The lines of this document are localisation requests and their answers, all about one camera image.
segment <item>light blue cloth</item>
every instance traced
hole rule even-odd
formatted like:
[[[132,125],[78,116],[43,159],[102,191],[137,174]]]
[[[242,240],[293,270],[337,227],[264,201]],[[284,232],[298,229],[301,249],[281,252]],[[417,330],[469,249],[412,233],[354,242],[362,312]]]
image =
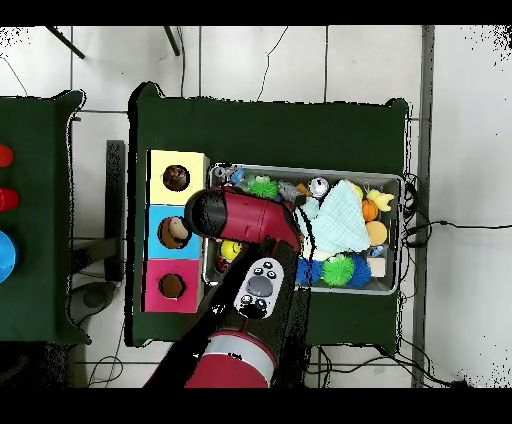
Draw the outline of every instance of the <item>light blue cloth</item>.
[[[341,253],[370,247],[361,199],[346,181],[340,181],[327,193],[311,227],[317,249]]]
[[[312,221],[318,215],[320,203],[318,202],[318,199],[315,199],[314,197],[308,197],[306,198],[306,203],[302,206],[299,206],[299,208],[304,212],[306,217]],[[299,224],[301,233],[304,235],[304,237],[309,237],[308,229],[302,214],[299,211],[295,211],[294,214],[295,220]]]

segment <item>round hole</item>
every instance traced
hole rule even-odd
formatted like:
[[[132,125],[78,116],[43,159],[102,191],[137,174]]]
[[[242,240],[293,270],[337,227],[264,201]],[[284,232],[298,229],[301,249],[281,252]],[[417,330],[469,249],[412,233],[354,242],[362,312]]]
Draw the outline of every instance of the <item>round hole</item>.
[[[158,226],[158,240],[168,249],[183,249],[191,237],[187,221],[180,216],[165,218]]]
[[[165,188],[171,191],[183,191],[190,184],[190,174],[181,165],[169,165],[162,175]]]
[[[185,282],[178,274],[166,274],[158,282],[158,290],[168,299],[177,299],[185,292]]]

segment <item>orange toy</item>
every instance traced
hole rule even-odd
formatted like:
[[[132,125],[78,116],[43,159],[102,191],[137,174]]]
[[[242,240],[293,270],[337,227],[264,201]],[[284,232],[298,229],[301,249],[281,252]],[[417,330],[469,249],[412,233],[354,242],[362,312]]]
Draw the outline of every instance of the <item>orange toy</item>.
[[[365,199],[361,201],[361,206],[363,208],[363,218],[365,222],[370,222],[377,218],[379,208],[373,200]]]

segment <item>green table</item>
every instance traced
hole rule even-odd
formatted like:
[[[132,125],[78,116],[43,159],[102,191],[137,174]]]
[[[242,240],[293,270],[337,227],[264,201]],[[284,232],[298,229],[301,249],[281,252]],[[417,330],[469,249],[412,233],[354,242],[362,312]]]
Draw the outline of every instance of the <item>green table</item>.
[[[192,315],[141,313],[147,150],[203,152],[213,162],[232,162],[401,175],[407,103],[245,103],[208,98],[164,98],[153,83],[141,84],[129,102],[127,341],[175,341]],[[389,296],[313,293],[310,344],[396,346],[397,293]]]
[[[0,213],[0,230],[18,245],[19,263],[0,284],[0,340],[88,343],[66,313],[71,269],[68,131],[83,92],[53,99],[0,98],[0,143],[14,163],[0,186],[17,190],[20,205]]]

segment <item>gray tray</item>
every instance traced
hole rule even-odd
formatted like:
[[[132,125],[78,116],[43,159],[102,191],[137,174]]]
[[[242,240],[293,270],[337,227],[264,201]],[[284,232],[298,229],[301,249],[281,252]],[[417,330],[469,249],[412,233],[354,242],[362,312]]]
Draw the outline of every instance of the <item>gray tray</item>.
[[[307,184],[307,182],[312,178],[320,176],[327,179],[331,186],[339,180],[348,179],[354,184],[359,185],[361,188],[363,186],[369,186],[370,189],[375,188],[379,191],[393,194],[395,198],[389,203],[391,211],[379,212],[378,217],[378,220],[381,221],[389,231],[388,248],[382,255],[386,258],[386,275],[381,278],[372,277],[371,281],[362,288],[331,288],[327,283],[321,280],[313,283],[311,290],[313,292],[329,292],[338,294],[353,293],[362,295],[390,295],[395,292],[399,286],[400,280],[402,251],[400,234],[402,233],[403,206],[405,204],[405,183],[401,177],[392,174],[217,163],[210,168],[208,173],[209,186],[216,187],[221,183],[221,174],[223,174],[223,170],[239,167],[243,167],[249,172],[254,171],[261,175],[268,175],[272,179],[282,179],[295,184],[298,184],[299,182]],[[206,284],[212,286],[216,285],[221,277],[221,274],[215,270],[215,261],[217,259],[218,250],[219,243],[214,239],[204,239],[202,277]]]

